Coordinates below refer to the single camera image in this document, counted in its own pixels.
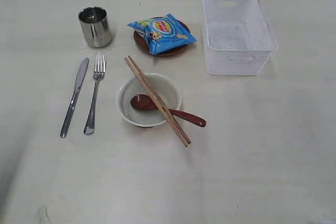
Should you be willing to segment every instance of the blue snack bag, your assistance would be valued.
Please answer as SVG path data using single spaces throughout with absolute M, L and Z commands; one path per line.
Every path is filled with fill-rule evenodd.
M 196 41 L 171 14 L 162 18 L 135 21 L 128 26 L 143 37 L 153 55 Z

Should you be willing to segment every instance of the red spoon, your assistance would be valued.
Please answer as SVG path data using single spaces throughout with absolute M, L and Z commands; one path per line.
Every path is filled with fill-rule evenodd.
M 131 105 L 133 108 L 137 110 L 157 110 L 155 103 L 152 101 L 152 99 L 145 94 L 137 94 L 131 99 Z M 188 122 L 191 122 L 193 124 L 196 124 L 199 127 L 205 127 L 206 121 L 202 118 L 199 118 L 198 116 L 189 114 L 184 111 L 180 110 L 170 110 L 172 115 L 176 115 Z

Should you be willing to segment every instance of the white plastic basket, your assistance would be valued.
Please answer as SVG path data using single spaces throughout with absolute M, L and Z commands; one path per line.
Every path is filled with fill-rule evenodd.
M 256 76 L 277 49 L 260 0 L 203 0 L 202 44 L 209 74 Z

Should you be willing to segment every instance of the fork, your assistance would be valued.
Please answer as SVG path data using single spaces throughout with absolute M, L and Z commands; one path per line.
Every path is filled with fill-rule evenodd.
M 105 59 L 104 55 L 98 54 L 96 55 L 96 60 L 94 63 L 94 72 L 93 72 L 93 80 L 95 81 L 94 91 L 92 96 L 91 108 L 88 115 L 88 119 L 85 124 L 84 134 L 85 135 L 92 135 L 95 132 L 95 113 L 96 113 L 96 100 L 98 94 L 98 86 L 99 82 L 104 79 L 105 76 Z

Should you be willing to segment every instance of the chopsticks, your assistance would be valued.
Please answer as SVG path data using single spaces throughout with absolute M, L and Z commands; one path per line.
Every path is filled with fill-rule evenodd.
M 163 114 L 164 118 L 167 120 L 168 124 L 171 126 L 173 131 L 178 135 L 181 142 L 184 144 L 185 147 L 188 147 L 188 144 L 191 144 L 189 137 L 184 132 L 182 127 L 179 125 L 177 120 L 170 113 L 168 107 L 163 102 L 159 94 L 152 87 L 147 77 L 143 74 L 143 72 L 138 67 L 138 65 L 134 62 L 131 56 L 128 56 L 128 58 L 125 57 L 124 60 L 127 63 L 127 65 L 130 67 L 130 69 L 132 70 L 132 72 L 134 73 L 138 81 L 141 83 L 143 88 L 146 90 L 148 96 L 153 100 L 157 108 Z

